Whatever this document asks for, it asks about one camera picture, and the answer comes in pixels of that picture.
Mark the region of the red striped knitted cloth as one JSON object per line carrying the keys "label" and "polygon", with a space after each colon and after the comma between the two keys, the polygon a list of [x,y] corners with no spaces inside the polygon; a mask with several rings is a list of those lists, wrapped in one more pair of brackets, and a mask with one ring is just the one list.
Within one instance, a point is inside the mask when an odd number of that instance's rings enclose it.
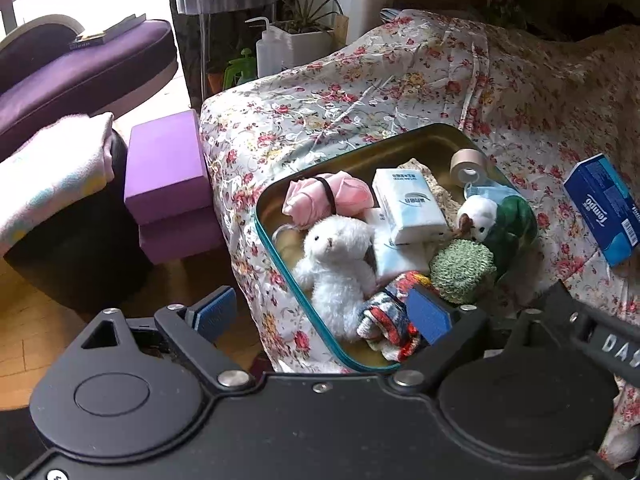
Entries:
{"label": "red striped knitted cloth", "polygon": [[404,362],[428,346],[427,340],[409,320],[406,301],[416,285],[432,287],[418,271],[399,274],[364,304],[357,335],[386,361]]}

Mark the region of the green knitted scrubber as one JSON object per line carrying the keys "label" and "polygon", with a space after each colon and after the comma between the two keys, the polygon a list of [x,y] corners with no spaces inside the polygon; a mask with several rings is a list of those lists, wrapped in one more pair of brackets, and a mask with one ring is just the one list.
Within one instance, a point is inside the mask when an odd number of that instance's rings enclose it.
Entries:
{"label": "green knitted scrubber", "polygon": [[452,240],[430,263],[430,280],[439,296],[452,304],[472,304],[494,286],[494,255],[472,240]]}

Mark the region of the green white plush toy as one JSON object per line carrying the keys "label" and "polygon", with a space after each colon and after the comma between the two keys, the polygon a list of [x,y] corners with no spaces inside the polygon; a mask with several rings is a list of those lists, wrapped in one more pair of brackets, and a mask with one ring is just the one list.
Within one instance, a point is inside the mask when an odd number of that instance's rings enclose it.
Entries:
{"label": "green white plush toy", "polygon": [[473,195],[457,212],[457,234],[486,246],[494,256],[496,280],[510,270],[518,253],[537,236],[533,209],[519,195],[500,203]]}

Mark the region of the beige lace cloth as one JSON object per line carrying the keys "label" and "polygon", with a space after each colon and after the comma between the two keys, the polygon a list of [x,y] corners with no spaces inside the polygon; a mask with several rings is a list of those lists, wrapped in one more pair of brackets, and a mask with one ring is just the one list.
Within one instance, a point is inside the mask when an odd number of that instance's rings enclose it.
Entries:
{"label": "beige lace cloth", "polygon": [[399,166],[399,169],[418,170],[424,177],[428,187],[430,188],[436,204],[442,211],[450,229],[457,226],[457,213],[461,205],[452,197],[452,195],[438,183],[431,169],[418,162],[415,158],[408,160]]}

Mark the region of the white fluffy plush animal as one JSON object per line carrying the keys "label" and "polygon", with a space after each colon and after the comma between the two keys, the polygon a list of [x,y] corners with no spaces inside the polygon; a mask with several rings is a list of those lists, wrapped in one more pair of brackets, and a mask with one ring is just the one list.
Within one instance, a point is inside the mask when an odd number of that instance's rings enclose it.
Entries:
{"label": "white fluffy plush animal", "polygon": [[311,305],[332,336],[359,339],[364,303],[376,289],[376,277],[366,255],[373,228],[356,218],[334,214],[315,223],[303,242],[303,258],[292,275],[300,289],[311,293]]}

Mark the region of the small white tissue packet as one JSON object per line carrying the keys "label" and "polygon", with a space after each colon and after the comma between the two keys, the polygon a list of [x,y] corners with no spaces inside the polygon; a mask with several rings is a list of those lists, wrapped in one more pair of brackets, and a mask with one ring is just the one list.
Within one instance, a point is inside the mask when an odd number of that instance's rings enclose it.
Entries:
{"label": "small white tissue packet", "polygon": [[420,171],[378,168],[372,188],[395,245],[446,240],[448,224]]}

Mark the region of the light blue face mask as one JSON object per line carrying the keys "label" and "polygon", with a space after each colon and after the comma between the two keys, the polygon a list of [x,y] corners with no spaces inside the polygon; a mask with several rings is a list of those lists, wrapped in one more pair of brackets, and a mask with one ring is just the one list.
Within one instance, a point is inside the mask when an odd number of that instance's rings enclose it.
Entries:
{"label": "light blue face mask", "polygon": [[497,205],[501,205],[504,200],[511,196],[522,197],[515,188],[496,181],[486,181],[482,184],[467,183],[463,194],[466,200],[471,196],[480,196],[486,198],[486,200],[492,200]]}

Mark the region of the white medical tape roll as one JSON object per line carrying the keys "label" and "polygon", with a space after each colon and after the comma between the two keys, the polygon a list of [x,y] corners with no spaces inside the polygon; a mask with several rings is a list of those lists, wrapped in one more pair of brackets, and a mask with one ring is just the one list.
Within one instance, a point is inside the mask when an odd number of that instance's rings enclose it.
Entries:
{"label": "white medical tape roll", "polygon": [[457,185],[482,184],[487,180],[487,157],[472,148],[456,151],[450,159],[449,174]]}

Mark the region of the pink cloth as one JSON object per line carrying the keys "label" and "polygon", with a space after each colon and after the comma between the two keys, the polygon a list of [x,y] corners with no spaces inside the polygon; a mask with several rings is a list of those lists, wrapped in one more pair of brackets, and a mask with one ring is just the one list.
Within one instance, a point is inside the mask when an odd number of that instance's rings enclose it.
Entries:
{"label": "pink cloth", "polygon": [[339,171],[291,182],[282,214],[290,217],[299,228],[309,228],[334,214],[356,217],[373,207],[374,197],[369,185],[346,171]]}

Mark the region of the teal gold metal tin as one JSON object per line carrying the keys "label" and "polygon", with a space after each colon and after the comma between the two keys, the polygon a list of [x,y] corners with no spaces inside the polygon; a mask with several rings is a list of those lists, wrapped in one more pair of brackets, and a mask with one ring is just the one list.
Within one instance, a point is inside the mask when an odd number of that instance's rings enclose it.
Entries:
{"label": "teal gold metal tin", "polygon": [[307,315],[312,327],[334,355],[334,358],[337,358],[338,362],[350,372],[390,374],[397,370],[398,366],[396,364],[375,366],[367,363],[365,358],[351,356],[334,339],[314,308],[311,307],[307,296],[292,277],[286,261],[282,259],[278,248],[274,246],[277,239],[277,228],[285,224],[285,216],[281,212],[285,191],[293,181],[313,177],[316,174],[334,174],[340,170],[370,183],[376,168],[396,167],[413,157],[438,172],[446,171],[449,169],[451,157],[462,148],[477,150],[478,146],[453,126],[431,124],[322,160],[314,166],[271,183],[260,194],[254,213],[259,239],[264,244],[272,263],[283,276],[285,283],[288,284],[290,294],[295,297],[299,307]]}

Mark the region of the lower purple foam block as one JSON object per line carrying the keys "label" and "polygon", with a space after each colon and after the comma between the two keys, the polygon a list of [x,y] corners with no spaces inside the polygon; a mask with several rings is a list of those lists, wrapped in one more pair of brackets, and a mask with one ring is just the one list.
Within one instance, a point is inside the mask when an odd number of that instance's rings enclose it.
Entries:
{"label": "lower purple foam block", "polygon": [[183,259],[224,244],[212,207],[139,226],[140,247],[154,264]]}

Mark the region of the purple foam block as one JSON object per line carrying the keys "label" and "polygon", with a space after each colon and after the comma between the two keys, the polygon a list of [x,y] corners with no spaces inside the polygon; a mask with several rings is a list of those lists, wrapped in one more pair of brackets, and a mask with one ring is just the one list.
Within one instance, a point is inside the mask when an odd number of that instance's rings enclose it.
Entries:
{"label": "purple foam block", "polygon": [[139,226],[140,247],[154,264],[183,259],[224,244],[212,207]]}
{"label": "purple foam block", "polygon": [[212,203],[194,110],[131,129],[124,202],[144,226]]}

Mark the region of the black round stool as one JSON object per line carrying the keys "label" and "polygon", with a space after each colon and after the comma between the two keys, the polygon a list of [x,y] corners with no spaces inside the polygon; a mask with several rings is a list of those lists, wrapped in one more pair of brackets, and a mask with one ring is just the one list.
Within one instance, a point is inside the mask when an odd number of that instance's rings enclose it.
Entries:
{"label": "black round stool", "polygon": [[114,179],[103,190],[57,212],[4,255],[26,282],[82,314],[120,306],[152,270],[124,203],[127,147],[120,136],[112,157]]}

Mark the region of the blue Tempo tissue pack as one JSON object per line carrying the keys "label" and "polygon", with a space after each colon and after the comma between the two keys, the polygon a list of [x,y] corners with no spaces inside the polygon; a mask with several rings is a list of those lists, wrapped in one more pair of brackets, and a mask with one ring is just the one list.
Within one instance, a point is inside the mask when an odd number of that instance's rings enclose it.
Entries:
{"label": "blue Tempo tissue pack", "polygon": [[603,154],[578,162],[564,181],[610,266],[628,260],[639,246],[639,208]]}

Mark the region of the upper purple foam block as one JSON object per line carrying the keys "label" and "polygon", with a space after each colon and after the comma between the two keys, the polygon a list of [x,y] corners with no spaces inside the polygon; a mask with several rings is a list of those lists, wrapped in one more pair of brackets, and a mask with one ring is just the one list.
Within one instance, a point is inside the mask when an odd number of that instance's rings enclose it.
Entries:
{"label": "upper purple foam block", "polygon": [[194,110],[131,129],[124,202],[144,226],[212,203]]}

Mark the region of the pastel folded blanket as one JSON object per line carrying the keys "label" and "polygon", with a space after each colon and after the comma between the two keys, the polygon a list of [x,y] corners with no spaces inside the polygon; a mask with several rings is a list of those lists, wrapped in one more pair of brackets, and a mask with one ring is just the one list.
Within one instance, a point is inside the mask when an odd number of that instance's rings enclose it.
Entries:
{"label": "pastel folded blanket", "polygon": [[114,115],[70,115],[40,129],[1,163],[1,252],[114,179]]}

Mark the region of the floral bedspread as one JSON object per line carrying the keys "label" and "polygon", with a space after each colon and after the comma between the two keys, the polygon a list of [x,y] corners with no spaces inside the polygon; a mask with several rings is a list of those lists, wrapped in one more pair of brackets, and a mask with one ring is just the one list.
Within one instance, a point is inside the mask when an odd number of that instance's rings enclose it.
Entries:
{"label": "floral bedspread", "polygon": [[563,182],[603,154],[639,189],[639,31],[577,42],[405,11],[344,49],[208,99],[201,141],[236,280],[275,370],[333,373],[322,341],[269,258],[254,221],[271,183],[322,160],[431,124],[462,131],[529,201],[532,249],[489,297],[499,312],[555,282],[639,321],[639,261],[609,266]]}

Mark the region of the green watering can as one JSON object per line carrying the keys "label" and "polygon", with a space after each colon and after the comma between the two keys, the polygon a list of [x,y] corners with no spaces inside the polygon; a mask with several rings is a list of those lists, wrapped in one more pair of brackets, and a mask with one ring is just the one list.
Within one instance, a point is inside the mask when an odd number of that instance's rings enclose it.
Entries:
{"label": "green watering can", "polygon": [[250,48],[244,48],[241,56],[228,63],[224,71],[224,90],[245,84],[257,78],[257,62]]}

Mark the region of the white squeeze bottle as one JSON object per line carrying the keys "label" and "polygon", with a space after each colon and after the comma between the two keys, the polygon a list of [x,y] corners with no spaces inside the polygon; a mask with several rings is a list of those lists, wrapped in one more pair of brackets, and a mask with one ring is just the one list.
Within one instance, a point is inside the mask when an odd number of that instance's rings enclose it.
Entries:
{"label": "white squeeze bottle", "polygon": [[256,42],[257,75],[259,78],[272,76],[286,69],[288,60],[288,44],[282,30],[274,26],[268,18],[258,16],[249,18],[246,24],[260,23],[264,26],[262,38]]}

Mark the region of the purple velvet chaise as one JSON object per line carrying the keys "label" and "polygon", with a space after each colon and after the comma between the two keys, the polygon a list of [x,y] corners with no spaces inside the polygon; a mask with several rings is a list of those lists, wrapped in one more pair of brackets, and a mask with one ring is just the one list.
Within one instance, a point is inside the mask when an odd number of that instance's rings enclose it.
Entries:
{"label": "purple velvet chaise", "polygon": [[37,131],[73,114],[127,114],[162,90],[178,70],[171,24],[146,20],[122,35],[77,50],[80,24],[37,18],[1,41],[1,157]]}

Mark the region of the book on chaise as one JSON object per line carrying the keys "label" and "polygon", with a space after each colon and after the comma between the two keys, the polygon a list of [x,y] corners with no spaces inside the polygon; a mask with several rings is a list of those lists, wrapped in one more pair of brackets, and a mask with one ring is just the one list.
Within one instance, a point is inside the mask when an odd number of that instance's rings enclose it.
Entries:
{"label": "book on chaise", "polygon": [[82,32],[70,43],[70,50],[80,50],[95,46],[102,46],[108,42],[126,34],[131,29],[140,26],[146,21],[145,14],[131,14],[120,22],[101,30],[100,32]]}

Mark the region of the white planter with plant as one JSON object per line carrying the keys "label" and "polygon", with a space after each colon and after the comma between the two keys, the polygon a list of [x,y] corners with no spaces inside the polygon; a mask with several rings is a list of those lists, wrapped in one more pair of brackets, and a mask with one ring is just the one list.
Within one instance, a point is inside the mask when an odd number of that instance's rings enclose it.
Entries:
{"label": "white planter with plant", "polygon": [[338,0],[277,0],[282,20],[273,24],[282,44],[282,70],[325,58],[337,45],[335,26],[346,18]]}

